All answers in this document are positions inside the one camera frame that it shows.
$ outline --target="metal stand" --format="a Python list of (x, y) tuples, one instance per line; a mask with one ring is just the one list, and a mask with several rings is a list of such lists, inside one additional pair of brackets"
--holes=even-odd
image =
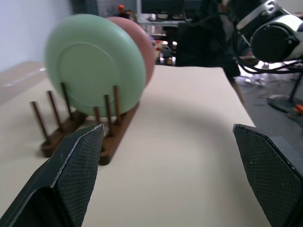
[(276, 110), (284, 113), (289, 113), (293, 110), (293, 108), (295, 108), (296, 105), (303, 105), (303, 100), (294, 97), (302, 80), (302, 77), (303, 73), (301, 73), (297, 79), (290, 96), (273, 95), (267, 100), (268, 104)]

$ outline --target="floor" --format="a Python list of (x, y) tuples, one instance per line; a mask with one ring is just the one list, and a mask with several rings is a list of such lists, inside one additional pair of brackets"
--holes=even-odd
[[(271, 95), (289, 95), (298, 75), (265, 75), (264, 86), (256, 86), (240, 80), (238, 84), (244, 95), (247, 111), (256, 127), (283, 136), (303, 156), (302, 124), (288, 118), (283, 112), (267, 104)], [(296, 97), (303, 100), (303, 82), (298, 87)]]

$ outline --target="monitor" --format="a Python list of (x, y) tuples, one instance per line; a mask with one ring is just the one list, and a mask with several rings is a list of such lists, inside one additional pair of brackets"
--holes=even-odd
[[(186, 15), (192, 16), (199, 9), (201, 0), (185, 0)], [(182, 0), (142, 0), (144, 14), (182, 14)]]

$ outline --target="desk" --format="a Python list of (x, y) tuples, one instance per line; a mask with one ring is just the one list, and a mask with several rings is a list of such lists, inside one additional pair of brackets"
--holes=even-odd
[[(0, 106), (0, 215), (45, 162), (28, 102), (55, 129), (48, 89), (44, 79)], [(253, 123), (220, 68), (156, 66), (140, 103), (112, 162), (99, 167), (84, 227), (270, 227), (232, 134), (234, 123)]]
[(178, 27), (179, 23), (185, 23), (185, 21), (180, 20), (180, 21), (149, 21), (144, 18), (139, 18), (138, 23), (142, 26), (161, 26), (161, 27)]

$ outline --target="plate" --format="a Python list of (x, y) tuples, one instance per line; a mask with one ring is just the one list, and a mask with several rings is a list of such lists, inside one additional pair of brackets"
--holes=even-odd
[(138, 24), (129, 19), (122, 17), (107, 17), (107, 19), (126, 31), (137, 44), (145, 63), (147, 86), (152, 78), (156, 63), (155, 51), (149, 35)]
[(115, 115), (114, 86), (121, 113), (129, 111), (146, 84), (144, 61), (132, 38), (113, 22), (89, 14), (71, 16), (51, 33), (45, 64), (54, 89), (63, 96), (65, 83), (71, 105), (88, 115), (98, 106), (106, 116), (104, 95), (110, 96)]

